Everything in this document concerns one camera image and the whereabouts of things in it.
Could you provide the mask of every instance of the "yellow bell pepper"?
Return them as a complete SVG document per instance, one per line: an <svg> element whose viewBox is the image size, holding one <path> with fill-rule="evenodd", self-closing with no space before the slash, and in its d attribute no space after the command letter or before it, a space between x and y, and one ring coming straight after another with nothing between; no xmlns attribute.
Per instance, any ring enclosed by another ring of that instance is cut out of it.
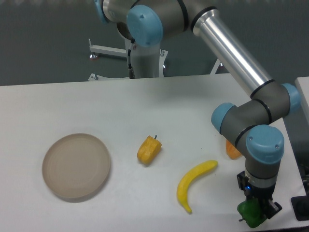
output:
<svg viewBox="0 0 309 232"><path fill-rule="evenodd" d="M142 143L137 152L137 158L143 164L150 164L156 155L161 150L162 144L155 138L148 136L147 139Z"/></svg>

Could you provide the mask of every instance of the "plate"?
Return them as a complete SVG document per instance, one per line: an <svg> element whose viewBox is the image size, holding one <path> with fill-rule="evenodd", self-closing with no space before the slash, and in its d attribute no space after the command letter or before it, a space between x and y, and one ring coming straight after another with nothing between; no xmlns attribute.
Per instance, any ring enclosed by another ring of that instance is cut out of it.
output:
<svg viewBox="0 0 309 232"><path fill-rule="evenodd" d="M47 151L42 174L49 189L68 202L81 202L96 195L111 166L104 143L89 134L72 134Z"/></svg>

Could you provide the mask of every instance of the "cable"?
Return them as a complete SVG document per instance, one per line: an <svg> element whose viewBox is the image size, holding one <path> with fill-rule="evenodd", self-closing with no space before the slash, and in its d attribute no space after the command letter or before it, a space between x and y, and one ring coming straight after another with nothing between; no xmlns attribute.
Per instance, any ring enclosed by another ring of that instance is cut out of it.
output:
<svg viewBox="0 0 309 232"><path fill-rule="evenodd" d="M133 49L134 42L135 42L135 39L132 39L130 47L129 47L128 51L127 51L127 63L128 63L129 78L130 79L134 79L135 78L134 72L133 72L133 68L132 68L132 65L131 65L131 50Z"/></svg>

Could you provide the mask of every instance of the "blue joint cap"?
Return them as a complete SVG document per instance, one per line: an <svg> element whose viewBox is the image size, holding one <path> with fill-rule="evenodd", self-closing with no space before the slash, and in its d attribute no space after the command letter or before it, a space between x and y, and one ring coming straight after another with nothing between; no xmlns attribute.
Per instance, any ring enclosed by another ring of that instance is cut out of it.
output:
<svg viewBox="0 0 309 232"><path fill-rule="evenodd" d="M232 103L223 103L219 105L212 113L211 115L211 123L213 126L217 129L217 131L221 134L220 129L221 129L221 124L223 122L223 119L226 115L226 113L233 107L235 106Z"/></svg>
<svg viewBox="0 0 309 232"><path fill-rule="evenodd" d="M246 138L250 155L260 163L278 163L284 153L284 137L280 130L269 125L253 127Z"/></svg>
<svg viewBox="0 0 309 232"><path fill-rule="evenodd" d="M132 37L141 46L159 44L163 38L161 20L148 6L134 6L126 16L126 24Z"/></svg>
<svg viewBox="0 0 309 232"><path fill-rule="evenodd" d="M95 2L98 17L100 18L101 22L104 23L104 24L108 23L105 19L102 6L100 5L100 0L93 0L93 1Z"/></svg>
<svg viewBox="0 0 309 232"><path fill-rule="evenodd" d="M292 86L291 84L283 84L283 86L287 89L289 96L290 96L290 113L295 112L297 109L299 109L301 104L301 98L300 94L295 86Z"/></svg>

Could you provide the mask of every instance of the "orange object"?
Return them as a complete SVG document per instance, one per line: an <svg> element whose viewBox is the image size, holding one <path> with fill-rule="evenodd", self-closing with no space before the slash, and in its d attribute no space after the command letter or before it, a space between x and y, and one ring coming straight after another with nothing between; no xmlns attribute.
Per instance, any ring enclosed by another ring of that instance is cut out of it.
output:
<svg viewBox="0 0 309 232"><path fill-rule="evenodd" d="M156 155L161 150L162 144L155 138L148 136L147 139L142 143L137 152L137 158L143 164L150 164Z"/></svg>
<svg viewBox="0 0 309 232"><path fill-rule="evenodd" d="M228 140L226 140L226 153L232 160L241 156L241 153Z"/></svg>

